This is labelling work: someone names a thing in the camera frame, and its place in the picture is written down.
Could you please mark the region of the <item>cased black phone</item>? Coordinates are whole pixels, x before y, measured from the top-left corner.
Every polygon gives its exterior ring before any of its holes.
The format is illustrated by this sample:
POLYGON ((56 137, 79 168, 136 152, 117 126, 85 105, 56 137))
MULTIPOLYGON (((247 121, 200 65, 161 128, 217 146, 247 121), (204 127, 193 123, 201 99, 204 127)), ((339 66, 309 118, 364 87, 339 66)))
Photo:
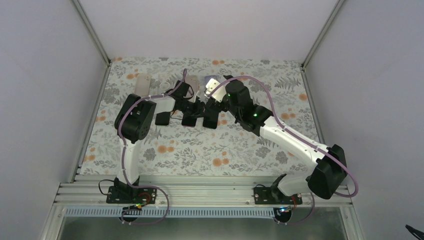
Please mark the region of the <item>cased black phone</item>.
POLYGON ((156 115, 155 125, 156 126, 168 126, 170 124, 171 113, 161 112, 156 115))
POLYGON ((195 127, 197 117, 192 114, 184 113, 181 120, 181 125, 185 127, 195 127))
POLYGON ((202 126, 207 129, 216 129, 220 109, 216 106, 206 106, 203 114, 202 126))

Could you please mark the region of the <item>cream silicone phone case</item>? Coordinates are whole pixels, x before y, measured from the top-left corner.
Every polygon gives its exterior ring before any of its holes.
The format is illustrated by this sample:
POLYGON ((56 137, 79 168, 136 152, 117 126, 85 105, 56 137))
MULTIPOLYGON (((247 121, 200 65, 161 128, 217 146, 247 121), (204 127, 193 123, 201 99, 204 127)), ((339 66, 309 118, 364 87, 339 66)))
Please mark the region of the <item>cream silicone phone case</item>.
POLYGON ((185 97, 187 98, 187 97, 195 96, 199 90, 198 77, 196 75, 188 75, 185 78, 185 82, 189 85, 188 91, 185 97))

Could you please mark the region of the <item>clear phone case with ring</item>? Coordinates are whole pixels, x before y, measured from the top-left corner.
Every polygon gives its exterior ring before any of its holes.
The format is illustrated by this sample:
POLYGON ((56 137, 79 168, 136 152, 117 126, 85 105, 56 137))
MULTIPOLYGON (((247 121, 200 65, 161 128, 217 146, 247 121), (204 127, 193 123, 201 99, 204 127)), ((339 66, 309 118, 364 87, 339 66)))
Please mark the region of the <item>clear phone case with ring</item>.
POLYGON ((172 80, 172 75, 168 73, 160 73, 157 77, 159 83, 157 88, 158 94, 165 94, 168 90, 174 88, 174 82, 172 80))

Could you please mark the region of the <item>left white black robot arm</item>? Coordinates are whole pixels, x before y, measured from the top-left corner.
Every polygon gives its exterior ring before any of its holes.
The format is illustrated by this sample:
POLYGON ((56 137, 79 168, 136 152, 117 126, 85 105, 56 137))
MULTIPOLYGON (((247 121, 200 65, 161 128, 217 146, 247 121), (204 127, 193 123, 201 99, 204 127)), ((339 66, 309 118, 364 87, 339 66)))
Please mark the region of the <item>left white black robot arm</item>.
POLYGON ((182 123, 190 127, 203 117, 206 105, 197 95, 187 96, 189 89, 188 83, 179 80, 174 88, 162 94, 141 97, 131 93, 126 98, 114 122, 121 143, 121 169, 108 190, 109 200, 131 203, 140 196, 141 190, 137 186, 141 141, 148 135, 155 116, 159 118, 158 124, 165 126, 171 113, 180 111, 182 123))

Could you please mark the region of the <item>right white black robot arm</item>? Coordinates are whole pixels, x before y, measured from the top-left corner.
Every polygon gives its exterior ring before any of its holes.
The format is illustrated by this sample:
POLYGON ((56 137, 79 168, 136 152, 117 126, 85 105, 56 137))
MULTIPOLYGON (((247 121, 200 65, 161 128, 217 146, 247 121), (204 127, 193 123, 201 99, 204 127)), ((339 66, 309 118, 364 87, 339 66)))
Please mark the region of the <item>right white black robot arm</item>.
POLYGON ((204 94, 208 107, 231 113, 245 131, 282 147, 306 166, 306 173, 284 173, 274 182, 270 191, 274 202, 282 204, 292 195, 309 192, 329 200, 336 193, 347 176, 346 158, 340 146, 315 142, 283 123, 273 107, 255 104, 249 89, 235 77, 224 82, 211 78, 204 94))

